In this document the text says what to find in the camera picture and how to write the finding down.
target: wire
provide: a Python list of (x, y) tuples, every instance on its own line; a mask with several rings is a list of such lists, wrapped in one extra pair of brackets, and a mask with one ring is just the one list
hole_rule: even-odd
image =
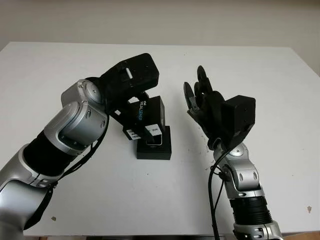
[(90, 151), (83, 158), (81, 158), (76, 164), (74, 164), (67, 171), (65, 171), (64, 174), (60, 177), (59, 180), (61, 180), (65, 176), (67, 176), (67, 175), (77, 171), (79, 168), (81, 168), (93, 156), (93, 154), (96, 152), (96, 150), (98, 149), (98, 147), (102, 143), (103, 139), (105, 138), (107, 130), (108, 130), (110, 116), (107, 115), (106, 117), (107, 117), (107, 119), (106, 119), (105, 130), (102, 133), (102, 135), (98, 138), (98, 140), (96, 141), (96, 144), (93, 145), (93, 143), (92, 143), (91, 146), (90, 146)]
[(215, 173), (215, 169), (218, 168), (218, 164), (221, 162), (221, 160), (229, 153), (230, 151), (226, 151), (225, 153), (223, 153), (217, 161), (215, 161), (215, 163), (210, 167), (210, 173), (209, 173), (209, 179), (208, 179), (208, 193), (209, 193), (209, 203), (210, 203), (210, 210), (211, 210), (211, 219), (212, 219), (212, 228), (213, 228), (213, 235), (214, 235), (214, 239), (215, 240), (220, 240), (219, 237), (219, 231), (218, 231), (218, 226), (217, 226), (217, 221), (216, 221), (216, 210), (214, 207), (214, 201), (212, 198), (212, 177)]
[[(216, 168), (217, 168), (217, 169), (219, 169), (219, 171), (220, 171), (220, 172), (222, 172), (222, 170), (221, 170), (221, 168), (220, 168), (220, 167), (218, 167), (218, 166), (217, 166)], [(214, 172), (213, 174), (215, 174), (215, 175), (218, 175), (218, 176), (219, 176), (219, 173)]]
[(220, 190), (219, 190), (219, 194), (218, 194), (218, 197), (216, 198), (215, 205), (214, 205), (214, 208), (213, 208), (214, 213), (216, 213), (217, 205), (218, 205), (218, 202), (219, 202), (219, 198), (220, 198), (222, 189), (224, 188), (224, 183), (225, 183), (225, 180), (222, 180), (222, 182), (221, 182), (221, 187), (220, 187)]

